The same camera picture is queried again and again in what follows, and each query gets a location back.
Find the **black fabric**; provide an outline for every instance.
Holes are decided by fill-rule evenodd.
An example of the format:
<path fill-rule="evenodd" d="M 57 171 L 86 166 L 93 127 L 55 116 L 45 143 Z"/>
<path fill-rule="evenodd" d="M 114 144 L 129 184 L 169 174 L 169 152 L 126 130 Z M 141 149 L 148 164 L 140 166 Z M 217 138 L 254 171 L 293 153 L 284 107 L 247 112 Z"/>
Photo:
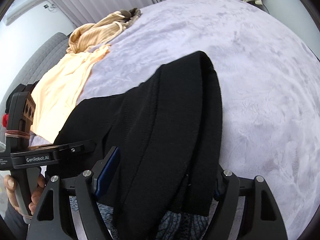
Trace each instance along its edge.
<path fill-rule="evenodd" d="M 207 55 L 195 52 L 124 94 L 82 101 L 54 144 L 94 139 L 97 147 L 47 173 L 76 176 L 118 146 L 121 163 L 100 202 L 114 207 L 121 240 L 145 239 L 166 210 L 208 216 L 221 131 L 218 78 Z"/>
<path fill-rule="evenodd" d="M 5 103 L 5 113 L 6 114 L 9 113 L 10 104 L 11 104 L 12 96 L 13 96 L 14 93 L 18 93 L 18 92 L 30 92 L 30 93 L 32 93 L 33 89 L 36 87 L 38 82 L 39 81 L 37 81 L 34 84 L 29 84 L 29 85 L 19 84 L 7 98 L 7 101 Z"/>
<path fill-rule="evenodd" d="M 8 208 L 5 212 L 4 222 L 7 224 L 17 240 L 27 239 L 28 225 L 23 221 L 22 215 L 13 208 L 9 201 Z"/>

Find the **silver bolt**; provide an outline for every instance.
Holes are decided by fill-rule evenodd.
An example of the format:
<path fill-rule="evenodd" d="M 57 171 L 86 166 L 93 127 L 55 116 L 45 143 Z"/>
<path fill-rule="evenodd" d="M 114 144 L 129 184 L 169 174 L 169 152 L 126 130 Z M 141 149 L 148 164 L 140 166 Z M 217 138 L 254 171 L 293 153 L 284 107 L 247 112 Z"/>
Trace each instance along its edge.
<path fill-rule="evenodd" d="M 257 177 L 256 177 L 256 180 L 257 180 L 258 182 L 264 182 L 264 178 L 263 178 L 262 176 L 257 176 Z"/>
<path fill-rule="evenodd" d="M 227 177 L 230 177 L 230 176 L 232 176 L 232 171 L 224 170 L 223 174 L 226 175 Z"/>
<path fill-rule="evenodd" d="M 90 170 L 86 170 L 86 171 L 82 172 L 82 175 L 85 176 L 85 177 L 88 177 L 88 176 L 91 175 L 91 173 L 92 172 Z"/>
<path fill-rule="evenodd" d="M 52 182 L 56 182 L 58 179 L 59 179 L 59 177 L 57 175 L 54 175 L 51 177 Z"/>

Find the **wall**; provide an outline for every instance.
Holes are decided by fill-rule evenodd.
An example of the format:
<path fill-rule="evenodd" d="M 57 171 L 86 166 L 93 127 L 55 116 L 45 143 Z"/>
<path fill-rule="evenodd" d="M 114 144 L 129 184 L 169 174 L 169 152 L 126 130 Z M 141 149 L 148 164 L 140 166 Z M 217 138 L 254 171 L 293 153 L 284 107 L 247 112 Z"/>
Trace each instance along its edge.
<path fill-rule="evenodd" d="M 19 70 L 45 41 L 57 32 L 68 35 L 75 29 L 59 8 L 50 12 L 45 4 L 50 6 L 44 0 L 8 26 L 0 22 L 0 101 Z"/>
<path fill-rule="evenodd" d="M 270 15 L 295 32 L 320 58 L 320 32 L 300 0 L 262 0 Z"/>

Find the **sleeve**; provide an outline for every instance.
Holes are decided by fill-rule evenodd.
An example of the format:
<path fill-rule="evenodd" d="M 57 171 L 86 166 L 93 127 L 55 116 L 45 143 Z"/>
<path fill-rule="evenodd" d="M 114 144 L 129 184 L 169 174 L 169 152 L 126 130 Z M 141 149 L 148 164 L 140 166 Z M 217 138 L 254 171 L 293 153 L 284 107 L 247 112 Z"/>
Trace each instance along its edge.
<path fill-rule="evenodd" d="M 8 201 L 8 208 L 5 212 L 4 222 L 10 228 L 18 240 L 26 240 L 28 233 L 28 224 L 23 221 L 20 215 Z"/>

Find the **air conditioner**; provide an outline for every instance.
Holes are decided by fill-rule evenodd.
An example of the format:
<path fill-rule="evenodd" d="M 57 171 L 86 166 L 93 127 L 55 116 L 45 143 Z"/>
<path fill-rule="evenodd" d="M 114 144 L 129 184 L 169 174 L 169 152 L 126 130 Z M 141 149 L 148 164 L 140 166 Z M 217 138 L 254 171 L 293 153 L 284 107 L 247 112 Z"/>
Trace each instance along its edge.
<path fill-rule="evenodd" d="M 15 0 L 10 6 L 9 10 L 4 15 L 4 23 L 6 25 L 9 25 L 26 10 L 28 10 L 40 1 L 42 0 Z"/>

